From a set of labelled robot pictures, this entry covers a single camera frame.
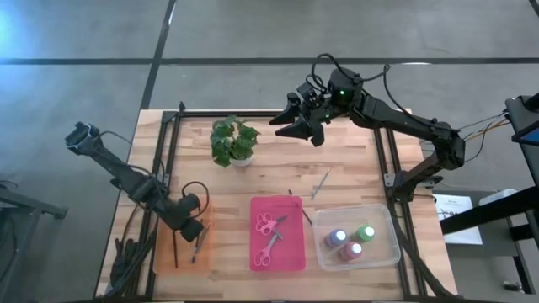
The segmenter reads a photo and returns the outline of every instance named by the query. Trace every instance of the green plant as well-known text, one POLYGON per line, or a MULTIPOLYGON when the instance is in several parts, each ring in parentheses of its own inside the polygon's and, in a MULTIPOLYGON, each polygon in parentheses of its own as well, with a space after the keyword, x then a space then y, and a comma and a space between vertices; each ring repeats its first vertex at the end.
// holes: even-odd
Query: green plant
POLYGON ((210 136, 213 162, 227 167, 231 158, 244 160, 251 157, 253 147, 258 143, 256 141, 258 135, 259 132, 253 127, 246 126, 244 121, 238 120, 235 115, 214 122, 210 136))

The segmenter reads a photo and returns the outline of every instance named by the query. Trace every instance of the wooden table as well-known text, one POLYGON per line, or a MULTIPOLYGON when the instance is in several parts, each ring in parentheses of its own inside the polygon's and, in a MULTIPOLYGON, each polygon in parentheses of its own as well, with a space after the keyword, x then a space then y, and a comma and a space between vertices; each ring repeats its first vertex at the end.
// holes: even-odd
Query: wooden table
MULTIPOLYGON (((140 114, 129 163, 150 168, 155 153, 162 110, 140 114)), ((254 196, 287 194, 288 189, 303 199, 305 211, 357 204, 386 204, 376 145, 372 130, 361 129, 348 119, 324 126, 325 143, 313 147, 309 141, 275 136, 277 127, 267 119, 248 119, 262 135, 247 168, 218 167, 211 160, 210 133, 214 119, 183 119, 172 176, 171 198, 189 181, 207 185, 213 204, 215 228, 212 269, 209 274, 158 275, 155 300, 391 300, 402 299, 397 266, 326 272, 320 269, 314 252, 312 229, 304 220, 307 266, 297 273, 261 274, 249 270, 249 201, 254 196), (311 193, 326 171, 331 173, 311 201, 311 193)), ((419 140, 395 133, 403 169, 422 159, 419 140)), ((387 159, 389 150, 386 146, 387 159)), ((193 187, 196 194, 201 189, 193 187)), ((96 295, 109 283, 115 258, 114 239, 121 237, 135 205, 122 194, 118 201, 96 295)), ((435 205, 429 197, 417 197, 410 204, 419 254, 434 275, 456 293, 446 246, 435 205)), ((141 213, 129 235, 137 239, 141 213)), ((414 287, 414 271, 408 256, 407 270, 414 287)), ((148 261, 143 273, 148 269, 148 261)), ((141 287, 146 285, 142 275, 141 287)))

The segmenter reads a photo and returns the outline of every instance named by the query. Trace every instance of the concrete floor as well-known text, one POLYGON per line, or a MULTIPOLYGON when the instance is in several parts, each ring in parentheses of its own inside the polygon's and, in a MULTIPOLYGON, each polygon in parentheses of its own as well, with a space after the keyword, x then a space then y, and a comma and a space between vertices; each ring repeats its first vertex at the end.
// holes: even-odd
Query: concrete floor
MULTIPOLYGON (((0 0, 0 58, 152 58, 168 0, 0 0)), ((533 57, 539 18, 525 0, 180 0, 163 57, 533 57)), ((310 66, 162 66, 152 109, 282 108, 310 66)), ((363 75, 377 65, 350 66, 363 75)), ((330 66, 318 73, 327 78, 330 66)), ((88 299, 98 278, 118 191, 92 161, 63 143, 79 120, 133 135, 149 65, 0 66, 0 179, 54 205, 44 216, 10 302, 88 299)), ((506 98, 538 90, 539 65, 394 66, 393 95, 415 114, 457 127, 499 113, 506 98)), ((369 91, 387 98, 382 82, 369 91)), ((478 189, 532 185, 510 128, 493 130, 481 156, 447 183, 478 189)), ((468 147, 468 156, 478 149, 468 147)), ((126 158, 129 147, 109 138, 126 158)), ((539 282, 539 253, 524 242, 539 282)), ((461 295, 536 301, 500 289, 516 279, 508 258, 451 257, 461 295)))

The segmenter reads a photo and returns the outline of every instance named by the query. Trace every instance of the scissors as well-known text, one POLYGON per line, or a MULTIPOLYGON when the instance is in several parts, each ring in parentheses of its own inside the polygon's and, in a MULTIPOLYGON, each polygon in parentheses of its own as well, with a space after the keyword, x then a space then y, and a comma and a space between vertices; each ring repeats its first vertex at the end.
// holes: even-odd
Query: scissors
POLYGON ((260 231, 263 235, 268 236, 277 223, 286 219, 286 215, 283 215, 277 220, 273 220, 270 214, 259 214, 256 216, 256 231, 260 231))
POLYGON ((260 250, 254 255, 254 265, 256 266, 268 266, 271 262, 271 256, 270 251, 271 247, 275 244, 275 240, 277 238, 282 240, 282 236, 279 232, 275 232, 275 234, 271 237, 271 240, 269 241, 269 244, 264 249, 260 250))

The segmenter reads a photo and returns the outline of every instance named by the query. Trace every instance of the clear plastic container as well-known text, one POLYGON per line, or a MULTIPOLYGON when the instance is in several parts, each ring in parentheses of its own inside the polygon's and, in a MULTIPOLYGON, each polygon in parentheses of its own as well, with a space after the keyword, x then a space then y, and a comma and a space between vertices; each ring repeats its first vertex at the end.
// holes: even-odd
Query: clear plastic container
POLYGON ((373 268, 395 264, 401 258, 397 236, 389 210, 386 206, 360 205, 354 207, 318 210, 312 218, 314 244, 320 267, 328 271, 373 268), (368 224, 375 230, 372 240, 361 243, 359 258, 345 262, 338 258, 341 246, 329 248, 324 238, 335 229, 343 229, 350 236, 354 231, 368 224))

